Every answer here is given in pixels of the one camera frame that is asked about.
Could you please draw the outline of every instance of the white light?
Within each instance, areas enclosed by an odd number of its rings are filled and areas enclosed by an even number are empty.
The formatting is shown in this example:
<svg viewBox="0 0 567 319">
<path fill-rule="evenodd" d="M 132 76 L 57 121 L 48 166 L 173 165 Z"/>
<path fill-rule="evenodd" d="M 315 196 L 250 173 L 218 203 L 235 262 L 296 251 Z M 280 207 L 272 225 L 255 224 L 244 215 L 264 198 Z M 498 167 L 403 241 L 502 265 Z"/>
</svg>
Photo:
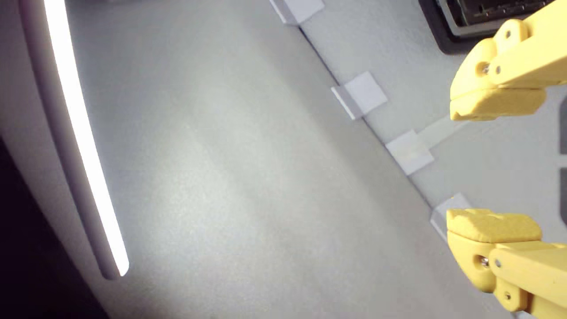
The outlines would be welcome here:
<svg viewBox="0 0 567 319">
<path fill-rule="evenodd" d="M 55 63 L 57 64 L 57 73 L 61 80 L 67 111 L 71 118 L 84 170 L 87 173 L 88 183 L 91 186 L 92 195 L 95 199 L 96 208 L 99 211 L 104 232 L 108 238 L 112 256 L 120 276 L 124 276 L 130 267 L 130 263 L 126 255 L 122 234 L 116 221 L 106 181 L 104 180 L 99 155 L 96 152 L 91 126 L 88 122 L 87 108 L 84 105 L 83 92 L 79 83 L 79 74 L 73 54 L 65 1 L 44 0 L 44 3 L 49 36 L 51 37 Z"/>
</svg>

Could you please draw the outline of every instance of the metal screw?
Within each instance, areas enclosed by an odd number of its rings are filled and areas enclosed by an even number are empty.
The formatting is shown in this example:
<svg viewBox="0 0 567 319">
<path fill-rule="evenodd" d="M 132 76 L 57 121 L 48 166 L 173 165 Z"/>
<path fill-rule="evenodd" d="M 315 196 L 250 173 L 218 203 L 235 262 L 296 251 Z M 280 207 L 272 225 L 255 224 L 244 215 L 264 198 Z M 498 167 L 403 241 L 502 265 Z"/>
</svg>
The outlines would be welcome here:
<svg viewBox="0 0 567 319">
<path fill-rule="evenodd" d="M 486 268 L 488 268 L 488 266 L 490 266 L 490 264 L 488 263 L 488 258 L 486 258 L 486 257 L 480 258 L 480 264 L 483 265 Z"/>
</svg>

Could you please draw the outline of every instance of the black device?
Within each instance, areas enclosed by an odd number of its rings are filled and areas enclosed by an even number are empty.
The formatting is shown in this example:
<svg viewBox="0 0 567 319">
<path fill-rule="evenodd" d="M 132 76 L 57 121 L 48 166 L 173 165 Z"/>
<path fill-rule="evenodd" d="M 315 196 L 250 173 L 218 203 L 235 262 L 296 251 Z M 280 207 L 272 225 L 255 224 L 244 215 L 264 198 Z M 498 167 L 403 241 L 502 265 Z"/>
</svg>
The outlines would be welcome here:
<svg viewBox="0 0 567 319">
<path fill-rule="evenodd" d="M 466 53 L 492 37 L 508 19 L 523 19 L 553 0 L 419 0 L 433 37 L 445 54 Z"/>
</svg>

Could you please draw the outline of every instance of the white tape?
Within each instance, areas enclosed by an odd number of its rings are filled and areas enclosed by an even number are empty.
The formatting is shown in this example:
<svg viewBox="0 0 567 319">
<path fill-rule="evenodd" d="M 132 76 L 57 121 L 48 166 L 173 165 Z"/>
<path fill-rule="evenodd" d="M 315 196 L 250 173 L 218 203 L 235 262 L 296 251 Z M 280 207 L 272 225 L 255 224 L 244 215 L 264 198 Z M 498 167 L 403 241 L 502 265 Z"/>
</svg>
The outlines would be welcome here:
<svg viewBox="0 0 567 319">
<path fill-rule="evenodd" d="M 406 175 L 434 161 L 433 155 L 414 130 L 389 142 L 386 148 Z"/>
<path fill-rule="evenodd" d="M 435 207 L 429 218 L 429 223 L 445 241 L 447 241 L 447 210 L 452 208 L 465 209 L 472 208 L 472 206 L 463 194 L 457 193 Z"/>
<path fill-rule="evenodd" d="M 300 25 L 325 7 L 322 0 L 270 0 L 270 2 L 282 22 L 293 26 Z"/>
<path fill-rule="evenodd" d="M 468 122 L 454 122 L 447 115 L 426 127 L 418 134 L 411 130 L 386 144 L 386 148 L 394 157 L 406 175 L 434 161 L 429 149 L 451 136 Z"/>
<path fill-rule="evenodd" d="M 368 71 L 356 76 L 342 86 L 331 87 L 331 91 L 353 120 L 365 116 L 377 106 L 388 101 L 386 95 Z"/>
<path fill-rule="evenodd" d="M 418 135 L 424 142 L 425 146 L 430 149 L 451 136 L 457 130 L 463 128 L 468 123 L 468 121 L 451 121 L 451 117 L 447 115 L 441 120 L 438 120 L 426 127 Z"/>
</svg>

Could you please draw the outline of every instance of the dark background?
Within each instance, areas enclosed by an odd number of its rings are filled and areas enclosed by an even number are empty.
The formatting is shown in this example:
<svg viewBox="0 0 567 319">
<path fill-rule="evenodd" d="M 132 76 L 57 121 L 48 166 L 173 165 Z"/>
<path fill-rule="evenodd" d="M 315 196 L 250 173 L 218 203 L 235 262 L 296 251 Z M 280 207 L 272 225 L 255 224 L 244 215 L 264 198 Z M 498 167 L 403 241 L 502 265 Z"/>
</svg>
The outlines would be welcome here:
<svg viewBox="0 0 567 319">
<path fill-rule="evenodd" d="M 0 139 L 3 318 L 108 318 L 31 196 Z"/>
</svg>

